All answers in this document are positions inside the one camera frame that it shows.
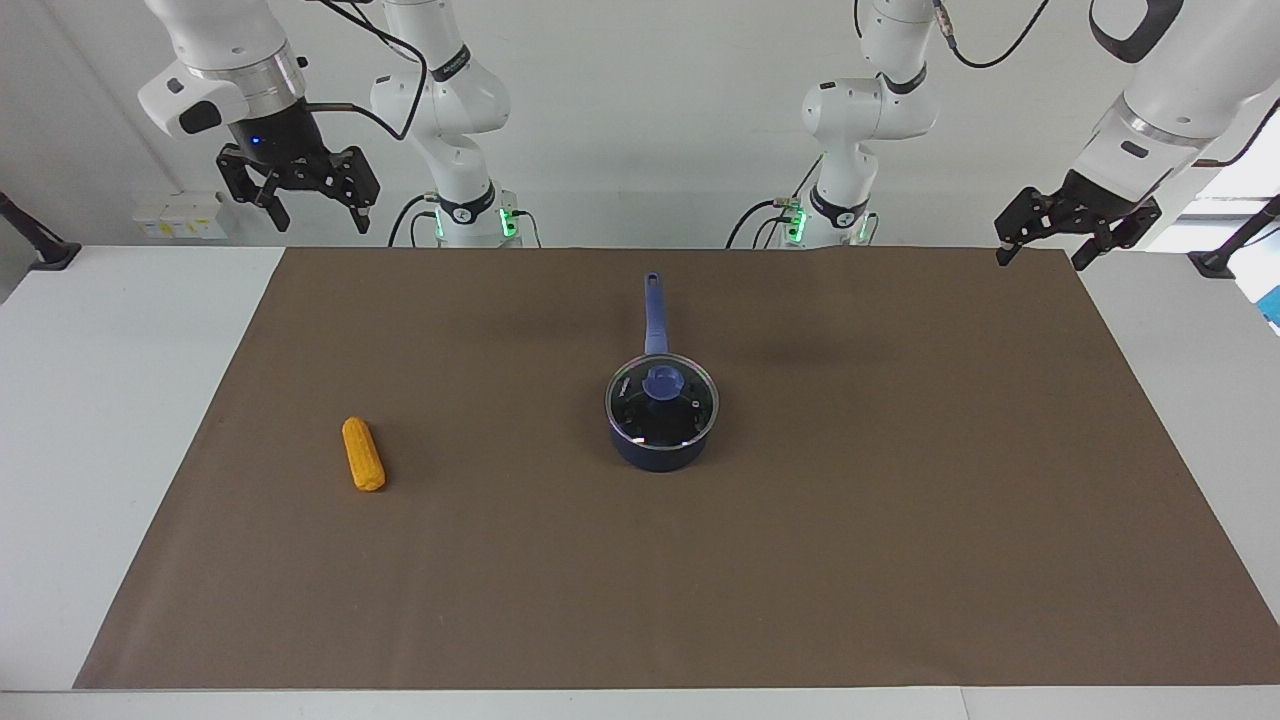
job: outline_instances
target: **yellow corn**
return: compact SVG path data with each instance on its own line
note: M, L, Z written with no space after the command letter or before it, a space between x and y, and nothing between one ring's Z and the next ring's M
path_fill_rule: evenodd
M374 447L374 434L369 424L360 418L347 418L342 424L342 442L347 446L347 462L351 465L351 479L364 492L374 492L387 484L387 471Z

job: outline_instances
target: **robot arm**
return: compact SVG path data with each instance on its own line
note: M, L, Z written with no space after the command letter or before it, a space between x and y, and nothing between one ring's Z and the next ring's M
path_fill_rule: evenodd
M876 155L863 143L919 137L937 120L937 92L927 82L924 63L936 18L932 0L869 5L863 54L879 74L824 82L805 97L805 127L822 143L824 159L804 202L804 232L783 247L847 245L878 169Z
M1161 215L1156 190L1280 78L1275 0L1146 0L1137 27L1108 28L1117 23L1103 9L1119 19L1121 5L1094 3L1089 20L1107 51L1137 64L1134 78L1062 187L1052 195L1028 187L996 220L1001 265L1023 245L1057 233L1092 236L1073 258L1078 270L1115 247L1137 245Z
M342 202L356 228L369 229L379 184L358 147L330 152L307 108L303 63L265 0L146 0L164 23L178 59L145 85L138 100L172 136L228 126L234 143L218 168L237 202L289 215L278 190L315 191ZM262 176L259 186L248 174Z
M511 220L515 196L489 177L480 147L467 135L507 124L511 99L493 73L462 42L451 0L384 0L392 33L419 47L430 69L429 94L410 128L410 142L422 154L435 181L440 213L438 240L449 247L520 245ZM374 83L374 110L392 122L408 115L416 73L398 73Z

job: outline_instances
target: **table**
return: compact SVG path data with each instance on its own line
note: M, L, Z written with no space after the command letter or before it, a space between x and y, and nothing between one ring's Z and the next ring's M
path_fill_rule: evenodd
M1274 688L70 693L279 249L90 247L0 306L0 716L1274 717ZM1280 343L1181 256L1083 275L1272 612Z

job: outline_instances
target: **blue object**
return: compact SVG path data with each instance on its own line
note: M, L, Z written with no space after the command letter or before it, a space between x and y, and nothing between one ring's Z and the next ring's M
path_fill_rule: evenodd
M644 393L658 402L668 402L680 397L680 391L685 389L685 375L678 368L671 365L654 365L645 375Z
M662 296L662 275L649 273L644 278L644 354L667 352L667 304Z
M1258 310L1262 310L1266 319L1280 325L1280 286L1258 301Z
M613 447L653 473L678 470L698 457L719 410L719 392L701 366L667 345L662 275L645 274L644 355L609 382L604 409Z

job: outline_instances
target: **pan handle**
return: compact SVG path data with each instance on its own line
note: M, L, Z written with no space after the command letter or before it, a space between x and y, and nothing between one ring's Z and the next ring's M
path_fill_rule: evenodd
M644 278L644 354L667 352L667 305L662 297L662 275L658 273L649 273Z

